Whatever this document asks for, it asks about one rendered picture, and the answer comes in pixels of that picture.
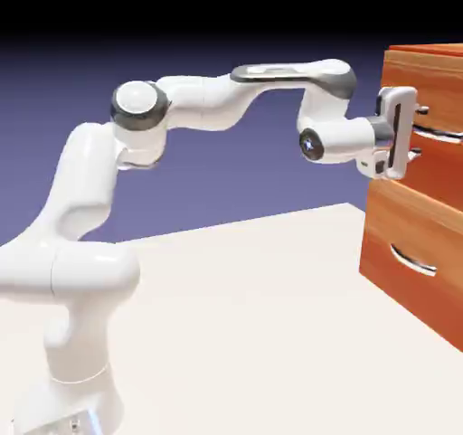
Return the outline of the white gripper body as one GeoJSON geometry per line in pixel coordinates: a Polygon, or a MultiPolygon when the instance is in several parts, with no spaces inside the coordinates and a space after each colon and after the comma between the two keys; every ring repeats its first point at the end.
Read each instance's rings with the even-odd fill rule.
{"type": "Polygon", "coordinates": [[[409,163],[409,150],[418,91],[410,86],[383,87],[376,102],[375,157],[382,165],[376,174],[401,180],[409,163]]]}

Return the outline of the orange wooden cabinet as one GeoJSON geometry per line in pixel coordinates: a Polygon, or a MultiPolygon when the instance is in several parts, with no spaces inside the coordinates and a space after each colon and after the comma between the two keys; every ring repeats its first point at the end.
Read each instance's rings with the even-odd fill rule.
{"type": "Polygon", "coordinates": [[[412,86],[416,157],[368,189],[360,272],[463,352],[463,43],[392,45],[383,86],[412,86]]]}

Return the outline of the orange wooden drawer front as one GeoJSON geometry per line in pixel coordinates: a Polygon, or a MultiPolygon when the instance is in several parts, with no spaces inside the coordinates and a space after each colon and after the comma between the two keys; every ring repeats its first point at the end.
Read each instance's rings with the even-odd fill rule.
{"type": "Polygon", "coordinates": [[[395,181],[372,181],[360,273],[463,352],[463,212],[395,181]],[[391,244],[437,274],[402,265],[391,244]]]}
{"type": "MultiPolygon", "coordinates": [[[[418,104],[430,110],[415,114],[413,126],[463,132],[463,43],[390,46],[381,85],[418,91],[418,104]]],[[[463,143],[412,131],[410,147],[419,147],[422,155],[409,163],[399,183],[463,212],[463,143]]]]}

